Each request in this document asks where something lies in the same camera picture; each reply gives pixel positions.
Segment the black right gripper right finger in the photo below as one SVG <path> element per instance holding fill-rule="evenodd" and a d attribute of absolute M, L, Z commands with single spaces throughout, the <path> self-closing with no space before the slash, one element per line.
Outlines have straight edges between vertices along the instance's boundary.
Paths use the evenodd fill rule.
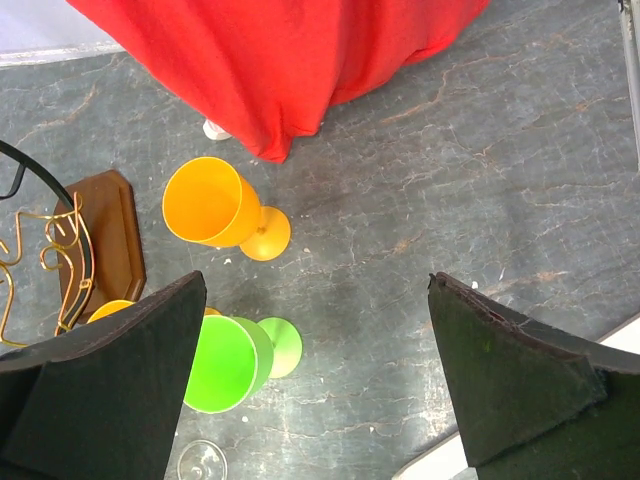
<path fill-rule="evenodd" d="M 481 479 L 636 479 L 639 357 L 430 277 L 428 304 L 468 465 Z"/>

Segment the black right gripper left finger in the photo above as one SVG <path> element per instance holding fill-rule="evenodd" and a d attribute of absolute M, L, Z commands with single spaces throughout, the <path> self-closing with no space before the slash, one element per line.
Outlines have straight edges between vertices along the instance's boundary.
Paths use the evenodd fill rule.
<path fill-rule="evenodd" d="M 161 479 L 206 303 L 193 271 L 1 357 L 4 479 Z"/>

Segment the orange plastic goblet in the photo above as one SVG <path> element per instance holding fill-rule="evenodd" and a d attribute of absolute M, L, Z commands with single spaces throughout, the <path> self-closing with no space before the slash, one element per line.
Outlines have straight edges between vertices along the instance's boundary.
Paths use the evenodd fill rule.
<path fill-rule="evenodd" d="M 238 247 L 256 261 L 270 261 L 289 245 L 292 229 L 279 209 L 261 203 L 255 189 L 228 162 L 194 158 L 169 179 L 162 213 L 178 238 L 216 248 Z"/>
<path fill-rule="evenodd" d="M 108 315 L 111 315 L 117 311 L 120 311 L 124 308 L 129 307 L 130 305 L 132 305 L 133 302 L 129 301 L 129 300 L 113 300 L 113 301 L 109 301 L 106 304 L 102 305 L 101 307 L 99 307 L 97 310 L 95 310 L 91 316 L 89 317 L 89 319 L 86 321 L 86 323 L 92 323 L 98 319 L 104 318 Z M 205 306 L 203 309 L 203 314 L 204 315 L 221 315 L 221 312 L 219 312 L 218 310 L 209 307 L 209 306 Z"/>

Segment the green plastic goblet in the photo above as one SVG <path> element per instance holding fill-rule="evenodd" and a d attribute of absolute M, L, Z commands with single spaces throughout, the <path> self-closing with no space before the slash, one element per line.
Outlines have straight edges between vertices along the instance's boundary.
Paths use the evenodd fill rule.
<path fill-rule="evenodd" d="M 292 373 L 302 353 L 300 333 L 284 318 L 255 322 L 206 315 L 184 403 L 201 413 L 229 411 L 254 395 L 267 380 Z"/>

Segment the gold wire glass rack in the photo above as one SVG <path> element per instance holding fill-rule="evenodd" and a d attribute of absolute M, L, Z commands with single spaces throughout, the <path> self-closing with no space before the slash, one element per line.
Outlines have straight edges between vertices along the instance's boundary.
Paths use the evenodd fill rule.
<path fill-rule="evenodd" d="M 9 166 L 2 200 L 18 195 L 27 173 L 57 198 L 50 213 L 16 211 L 14 239 L 1 243 L 1 329 L 8 329 L 11 318 L 16 293 L 13 271 L 24 257 L 27 220 L 43 228 L 41 268 L 59 276 L 61 305 L 54 335 L 97 320 L 110 305 L 137 301 L 146 283 L 146 268 L 134 192 L 125 177 L 107 170 L 65 187 L 43 165 L 7 142 L 1 144 L 1 158 Z"/>

